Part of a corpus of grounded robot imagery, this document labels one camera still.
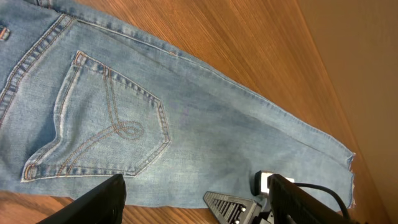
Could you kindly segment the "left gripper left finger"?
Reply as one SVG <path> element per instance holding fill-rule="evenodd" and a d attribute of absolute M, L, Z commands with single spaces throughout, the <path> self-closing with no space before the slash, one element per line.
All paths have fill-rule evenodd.
<path fill-rule="evenodd" d="M 39 223 L 121 224 L 125 201 L 125 181 L 121 174 L 115 174 Z"/>

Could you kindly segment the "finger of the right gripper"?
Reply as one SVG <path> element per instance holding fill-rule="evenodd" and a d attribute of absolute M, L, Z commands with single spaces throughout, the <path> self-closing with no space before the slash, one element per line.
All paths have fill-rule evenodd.
<path fill-rule="evenodd" d="M 222 224 L 249 224 L 261 211 L 255 200 L 207 191 L 203 200 Z"/>

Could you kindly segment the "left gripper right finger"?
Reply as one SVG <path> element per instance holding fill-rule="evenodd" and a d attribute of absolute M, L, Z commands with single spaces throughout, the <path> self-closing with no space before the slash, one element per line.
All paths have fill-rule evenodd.
<path fill-rule="evenodd" d="M 357 223 L 351 219 L 342 199 L 331 189 L 314 184 L 292 183 L 279 174 L 269 176 L 267 186 L 275 223 L 288 223 L 290 219 L 296 224 Z M 304 187 L 330 194 L 339 205 L 341 214 L 306 193 L 302 190 Z"/>

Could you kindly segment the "light blue denim jeans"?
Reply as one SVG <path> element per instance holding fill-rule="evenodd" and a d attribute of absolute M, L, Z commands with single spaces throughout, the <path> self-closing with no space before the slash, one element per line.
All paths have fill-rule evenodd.
<path fill-rule="evenodd" d="M 128 205 L 250 198 L 268 170 L 354 202 L 353 153 L 207 63 L 74 1 L 1 2 L 1 189 Z"/>

